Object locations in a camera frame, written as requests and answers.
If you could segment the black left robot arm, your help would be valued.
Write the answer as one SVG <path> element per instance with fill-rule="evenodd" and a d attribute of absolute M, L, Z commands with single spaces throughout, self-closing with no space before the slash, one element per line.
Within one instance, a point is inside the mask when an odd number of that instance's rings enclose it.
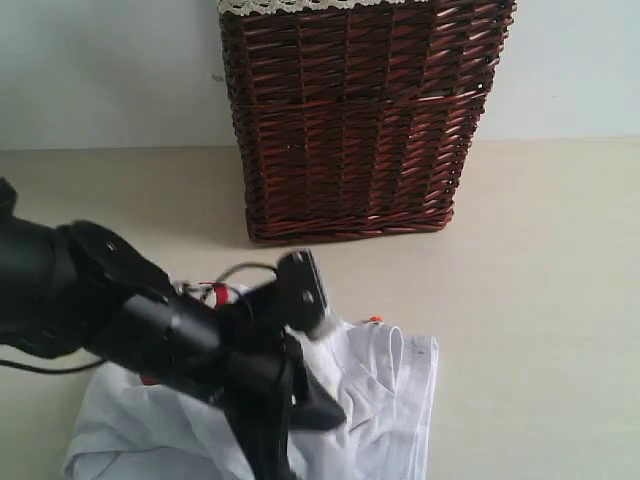
<path fill-rule="evenodd" d="M 86 350 L 221 410 L 258 479 L 290 479 L 290 430 L 329 431 L 345 413 L 304 362 L 300 338 L 334 328 L 312 254 L 211 307 L 113 231 L 18 218 L 1 185 L 1 341 L 55 359 Z"/>

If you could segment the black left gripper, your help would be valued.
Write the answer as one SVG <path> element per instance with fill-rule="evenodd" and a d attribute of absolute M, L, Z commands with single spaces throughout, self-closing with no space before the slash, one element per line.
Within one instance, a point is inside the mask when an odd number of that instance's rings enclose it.
<path fill-rule="evenodd" d="M 256 479 L 296 479 L 288 460 L 292 431 L 327 432 L 343 425 L 342 407 L 307 370 L 293 329 L 312 341 L 332 331 L 332 312 L 310 250 L 276 265 L 276 279 L 246 292 L 214 284 L 216 307 L 236 307 L 224 386 L 216 400 Z"/>

